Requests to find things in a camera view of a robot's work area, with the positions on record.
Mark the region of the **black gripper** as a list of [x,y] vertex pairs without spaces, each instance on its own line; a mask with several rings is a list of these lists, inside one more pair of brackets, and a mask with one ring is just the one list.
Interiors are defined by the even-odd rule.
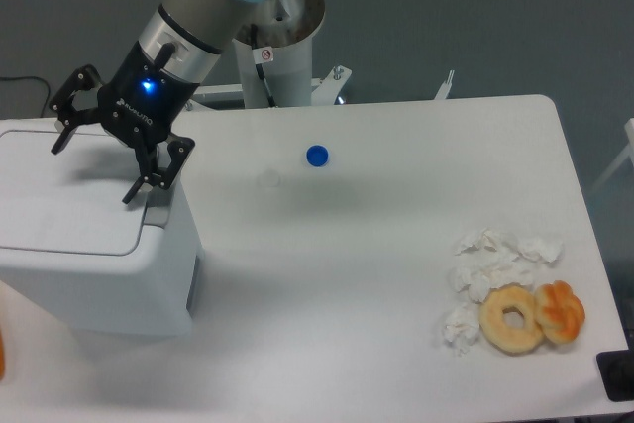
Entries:
[[[54,155],[65,149],[78,127],[99,123],[99,110],[103,128],[127,146],[132,145],[139,177],[123,197],[124,204],[129,204],[145,185],[170,189],[195,148],[191,138],[171,134],[173,121],[196,87],[164,69],[175,52],[175,43],[169,42],[160,47],[155,59],[149,59],[141,46],[134,44],[110,82],[103,85],[92,64],[81,66],[67,78],[49,104],[59,126],[59,136],[51,149]],[[98,89],[98,108],[74,107],[78,92]],[[132,136],[134,129],[143,134]],[[169,157],[166,166],[159,165],[158,144],[162,142]]]

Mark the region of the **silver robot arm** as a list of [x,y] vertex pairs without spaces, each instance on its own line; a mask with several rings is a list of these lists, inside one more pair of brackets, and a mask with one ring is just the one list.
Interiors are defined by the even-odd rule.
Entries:
[[263,2],[162,0],[110,81],[87,64],[53,97],[60,131],[53,154],[78,127],[99,124],[135,152],[139,176],[124,203],[145,186],[171,188],[195,147],[171,125]]

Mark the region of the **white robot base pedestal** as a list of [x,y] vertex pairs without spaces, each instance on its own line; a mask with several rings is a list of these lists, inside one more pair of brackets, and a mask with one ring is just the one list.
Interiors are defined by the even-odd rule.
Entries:
[[311,104],[324,0],[264,0],[233,39],[247,109]]

